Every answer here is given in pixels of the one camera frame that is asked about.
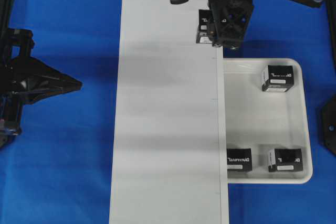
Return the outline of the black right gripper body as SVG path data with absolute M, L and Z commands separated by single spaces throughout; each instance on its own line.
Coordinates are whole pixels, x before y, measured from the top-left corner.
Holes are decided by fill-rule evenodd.
M 253 0 L 208 0 L 208 37 L 213 47 L 241 47 L 254 10 Z

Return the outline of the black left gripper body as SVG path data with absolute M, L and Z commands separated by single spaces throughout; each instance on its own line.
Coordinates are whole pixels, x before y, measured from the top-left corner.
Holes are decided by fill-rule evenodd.
M 14 109 L 52 96 L 52 67 L 31 56 L 33 33 L 7 29 L 1 37 L 1 108 Z

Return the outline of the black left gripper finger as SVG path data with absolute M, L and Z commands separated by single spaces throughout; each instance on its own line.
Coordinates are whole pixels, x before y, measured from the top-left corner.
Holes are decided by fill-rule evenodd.
M 40 88 L 81 88 L 82 82 L 36 60 Z
M 61 89 L 41 89 L 41 90 L 34 90 L 29 91 L 26 94 L 26 103 L 36 103 L 40 100 L 50 98 L 53 96 L 71 93 L 74 91 L 79 91 L 81 86 L 77 86 L 74 88 L 61 88 Z

